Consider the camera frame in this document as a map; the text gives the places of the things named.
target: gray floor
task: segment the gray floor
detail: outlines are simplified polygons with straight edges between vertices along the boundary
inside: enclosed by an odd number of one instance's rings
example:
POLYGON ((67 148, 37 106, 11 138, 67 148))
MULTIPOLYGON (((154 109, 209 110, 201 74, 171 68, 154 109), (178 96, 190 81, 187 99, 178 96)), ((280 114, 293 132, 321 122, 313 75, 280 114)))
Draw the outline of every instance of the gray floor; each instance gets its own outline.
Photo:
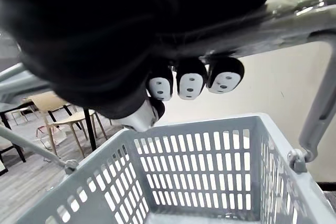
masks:
MULTIPOLYGON (((62 119, 65 116, 64 111, 55 112, 56 119, 62 119)), ((17 120, 19 126, 15 124, 13 119, 9 123, 13 131, 33 141, 36 139, 36 129, 43 125, 43 121, 32 114, 28 114, 27 117, 29 123, 24 123, 20 118, 17 120)), ((100 116, 100 120, 108 137, 121 129, 119 126, 110 126, 109 121, 102 116, 100 116)), ((97 126, 97 122, 96 129, 98 135, 96 142, 97 146, 100 146, 105 138, 97 126)), ((92 152, 90 142, 85 140, 81 130, 76 127, 75 130, 85 156, 90 155, 92 152)), ((66 132, 67 138, 56 147, 58 155, 65 160, 82 160, 70 129, 65 126, 62 131, 66 132)), ((43 157, 29 150, 25 150, 24 155, 26 163, 21 161, 15 149, 2 155, 4 165, 9 170, 8 173, 0 176, 0 223, 2 224, 15 223, 39 198, 53 186, 56 186, 65 174, 60 167, 45 161, 43 157)))

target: basket handle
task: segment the basket handle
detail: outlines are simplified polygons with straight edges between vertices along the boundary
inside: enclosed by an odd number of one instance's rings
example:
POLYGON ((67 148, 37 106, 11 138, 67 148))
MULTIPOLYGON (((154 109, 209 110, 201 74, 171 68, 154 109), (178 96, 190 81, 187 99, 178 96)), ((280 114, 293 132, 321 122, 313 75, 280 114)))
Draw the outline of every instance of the basket handle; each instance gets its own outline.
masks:
POLYGON ((312 162, 317 157, 318 144, 336 113, 336 34, 317 34, 311 36, 308 41, 327 42, 332 48, 332 53, 299 136, 299 143, 306 151, 304 155, 306 163, 312 162))

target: chair leg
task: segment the chair leg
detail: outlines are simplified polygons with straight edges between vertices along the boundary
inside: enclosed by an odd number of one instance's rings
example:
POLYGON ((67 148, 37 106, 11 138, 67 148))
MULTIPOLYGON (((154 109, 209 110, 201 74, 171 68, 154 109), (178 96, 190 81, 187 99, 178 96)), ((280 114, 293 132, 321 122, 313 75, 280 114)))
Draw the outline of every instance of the chair leg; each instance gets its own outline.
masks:
POLYGON ((36 118, 38 119, 38 116, 37 116, 37 114, 35 113, 33 107, 32 107, 32 106, 29 106, 29 108, 30 108, 30 110, 32 111, 32 113, 34 114, 34 116, 36 116, 36 118))
POLYGON ((16 145, 16 144, 13 144, 13 146, 14 146, 14 148, 16 148, 16 151, 18 152, 18 154, 19 154, 19 156, 20 156, 22 162, 25 163, 25 162, 26 162, 26 159, 25 159, 25 156, 24 156, 23 153, 22 153, 21 147, 18 146, 18 145, 16 145))
POLYGON ((17 122, 16 122, 16 120, 15 120, 14 113, 12 113, 12 117, 13 117, 13 119, 14 119, 16 125, 18 125, 17 122))
POLYGON ((52 151, 54 152, 54 154, 55 154, 56 156, 58 156, 58 155, 57 155, 57 152, 56 152, 56 147, 55 147, 54 139, 53 139, 53 134, 51 133, 51 128, 50 128, 50 127, 47 127, 47 131, 48 131, 49 142, 50 142, 52 151))
POLYGON ((99 123, 99 126, 100 126, 100 128, 101 128, 101 131, 103 132, 104 137, 105 137, 105 139, 107 140, 107 136, 106 136, 105 130, 104 130, 104 128, 103 128, 103 125, 102 125, 101 122, 100 122, 100 119, 99 119, 99 117, 98 117, 98 114, 95 113, 95 115, 96 115, 97 121, 98 121, 98 123, 99 123))
POLYGON ((29 122, 28 118, 26 117, 26 115, 24 113, 21 112, 21 115, 23 115, 27 121, 27 123, 29 122))
POLYGON ((69 126, 70 126, 70 128, 71 128, 71 131, 72 131, 73 135, 75 136, 75 140, 76 140, 76 143, 77 143, 77 145, 78 145, 80 154, 82 154, 83 158, 85 158, 83 149, 82 149, 82 147, 80 146, 79 140, 78 140, 77 135, 76 135, 75 130, 74 130, 74 127, 73 127, 72 124, 69 124, 69 126))
POLYGON ((85 128, 84 128, 84 125, 83 125, 83 122, 80 121, 79 124, 82 127, 82 130, 84 132, 84 136, 85 136, 86 141, 89 141, 88 136, 87 136, 86 131, 85 131, 85 128))
POLYGON ((92 128, 93 128, 93 132, 94 132, 94 137, 97 138, 97 131, 96 131, 96 125, 95 125, 95 118, 93 117, 93 115, 91 116, 91 122, 92 122, 92 128))

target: chair seat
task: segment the chair seat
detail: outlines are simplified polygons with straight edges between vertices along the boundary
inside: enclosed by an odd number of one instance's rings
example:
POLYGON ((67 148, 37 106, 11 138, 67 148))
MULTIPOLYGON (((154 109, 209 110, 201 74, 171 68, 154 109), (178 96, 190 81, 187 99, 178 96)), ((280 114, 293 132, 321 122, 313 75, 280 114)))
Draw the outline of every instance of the chair seat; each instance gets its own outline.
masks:
MULTIPOLYGON (((95 113, 94 110, 89 110, 89 115, 93 115, 95 113)), ((85 119, 85 115, 84 115, 84 111, 79 111, 76 112, 75 114, 63 119, 63 120, 59 120, 55 123, 51 123, 52 125, 61 125, 61 124, 68 124, 71 122, 79 122, 81 120, 85 119)))
POLYGON ((7 149, 8 147, 11 147, 12 145, 13 144, 11 143, 11 141, 0 136, 0 150, 7 149))
POLYGON ((22 108, 22 109, 19 109, 19 111, 26 111, 26 110, 31 110, 30 108, 22 108))

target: metal rod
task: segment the metal rod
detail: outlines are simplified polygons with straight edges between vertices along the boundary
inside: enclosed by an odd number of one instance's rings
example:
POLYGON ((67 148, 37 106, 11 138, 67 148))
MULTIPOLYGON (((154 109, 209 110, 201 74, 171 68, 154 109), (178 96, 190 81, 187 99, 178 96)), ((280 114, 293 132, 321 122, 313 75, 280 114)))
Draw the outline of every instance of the metal rod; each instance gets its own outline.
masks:
POLYGON ((0 136, 2 136, 3 138, 11 141, 13 144, 16 144, 20 147, 30 148, 35 153, 55 162, 57 165, 59 165, 62 168, 64 168, 66 165, 65 161, 61 160, 58 156, 56 156, 52 152, 49 152, 45 149, 38 147, 37 145, 25 140, 23 137, 15 134, 10 129, 7 129, 1 125, 0 125, 0 136))

